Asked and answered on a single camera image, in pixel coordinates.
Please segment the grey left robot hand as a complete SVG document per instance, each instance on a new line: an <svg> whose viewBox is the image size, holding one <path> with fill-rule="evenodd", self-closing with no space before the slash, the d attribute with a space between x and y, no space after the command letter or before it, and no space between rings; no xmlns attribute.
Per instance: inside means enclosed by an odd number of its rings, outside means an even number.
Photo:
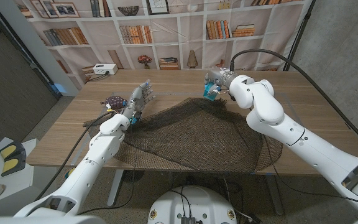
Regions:
<svg viewBox="0 0 358 224"><path fill-rule="evenodd" d="M139 121L146 104L155 99L156 96L152 94L151 86L150 79L147 79L133 90L129 102L121 113L131 122Z"/></svg>

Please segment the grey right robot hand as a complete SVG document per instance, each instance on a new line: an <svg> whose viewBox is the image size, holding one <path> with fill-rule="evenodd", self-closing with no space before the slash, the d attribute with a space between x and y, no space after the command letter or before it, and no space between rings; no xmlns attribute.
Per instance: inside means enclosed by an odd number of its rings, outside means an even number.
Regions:
<svg viewBox="0 0 358 224"><path fill-rule="evenodd" d="M222 90L228 91L231 82L238 76L229 69L210 70L204 76L204 96L216 96Z"/></svg>

